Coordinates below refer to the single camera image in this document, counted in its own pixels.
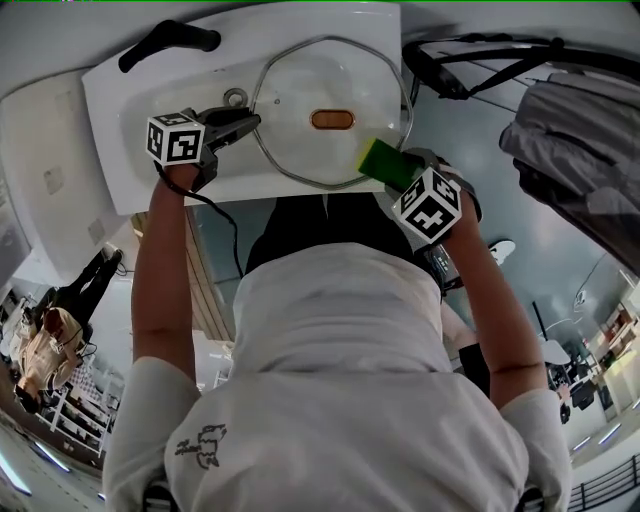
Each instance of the sink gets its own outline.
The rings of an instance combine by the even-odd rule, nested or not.
[[[265,64],[315,36],[348,38],[400,66],[400,11],[390,3],[266,4],[193,25],[220,32],[221,45],[211,53],[164,50],[127,74],[118,69],[117,55],[83,77],[100,162],[120,214],[148,210],[157,181],[144,151],[149,116],[221,106],[225,92],[234,88],[244,90],[251,104]],[[349,98],[347,107],[355,116],[353,130],[319,132],[311,126],[309,115],[315,108],[341,108],[344,98]],[[355,149],[365,139],[380,137],[395,144],[400,138],[401,95],[392,69],[374,55],[337,41],[318,42],[278,61],[255,99],[255,112],[263,118],[259,132],[271,156],[287,170],[315,181],[357,177]],[[323,192],[278,172],[253,135],[217,154],[218,177],[200,191],[214,201]],[[379,190],[382,185],[374,181],[347,189]]]

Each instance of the white t-shirt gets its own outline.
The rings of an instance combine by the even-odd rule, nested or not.
[[[180,510],[513,512],[528,484],[566,509],[555,393],[498,411],[442,346],[431,277],[358,244],[240,284],[234,373],[200,396],[155,358],[129,375],[104,471],[110,510],[166,476]]]

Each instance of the ceiling light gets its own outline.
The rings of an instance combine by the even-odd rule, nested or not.
[[[20,492],[26,494],[27,496],[31,496],[31,490],[27,487],[27,484],[24,483],[22,478],[18,476],[7,459],[4,458],[4,455],[0,453],[0,469],[4,471],[4,474],[7,475],[9,481],[13,484],[13,486]]]
[[[587,437],[586,439],[582,440],[580,443],[578,443],[576,446],[573,447],[573,451],[577,451],[580,448],[582,448],[585,444],[587,444],[589,442],[589,440],[591,439],[591,436]]]
[[[36,446],[37,446],[38,448],[40,448],[40,449],[42,450],[42,452],[43,452],[47,457],[49,457],[49,459],[51,459],[51,461],[52,461],[52,462],[54,462],[55,464],[57,464],[57,465],[58,465],[58,467],[59,467],[62,471],[65,471],[65,472],[67,472],[67,473],[69,473],[69,472],[71,471],[67,466],[65,466],[62,462],[60,462],[60,461],[58,460],[58,458],[57,458],[53,453],[51,453],[51,452],[50,452],[50,451],[49,451],[49,450],[48,450],[48,449],[47,449],[47,448],[46,448],[42,443],[40,443],[39,441],[36,441]]]
[[[616,430],[618,430],[620,428],[620,423],[618,423],[615,427],[613,427],[611,430],[609,430],[609,433],[604,436],[602,439],[600,439],[600,441],[598,441],[598,444],[602,444],[604,443],[607,439],[609,439]]]

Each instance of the person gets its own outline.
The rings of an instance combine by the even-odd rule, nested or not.
[[[80,363],[76,352],[90,330],[89,319],[121,261],[122,251],[106,261],[98,253],[78,279],[57,290],[50,288],[28,312],[29,326],[21,331],[17,350],[21,377],[14,388],[28,413],[41,409],[41,391],[62,387]]]
[[[168,167],[189,189],[197,171]],[[196,386],[184,198],[154,190],[132,296],[133,360],[107,451],[109,510],[506,510],[569,503],[555,393],[472,199],[444,242],[490,397],[453,373],[440,291],[371,194],[280,198],[234,302],[234,368]]]

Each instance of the printed logo on shirt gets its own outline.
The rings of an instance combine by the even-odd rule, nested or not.
[[[198,433],[197,443],[192,444],[189,439],[180,441],[177,445],[175,455],[196,454],[196,462],[202,469],[209,469],[211,466],[220,467],[218,462],[218,447],[220,441],[227,434],[226,425],[205,425]]]

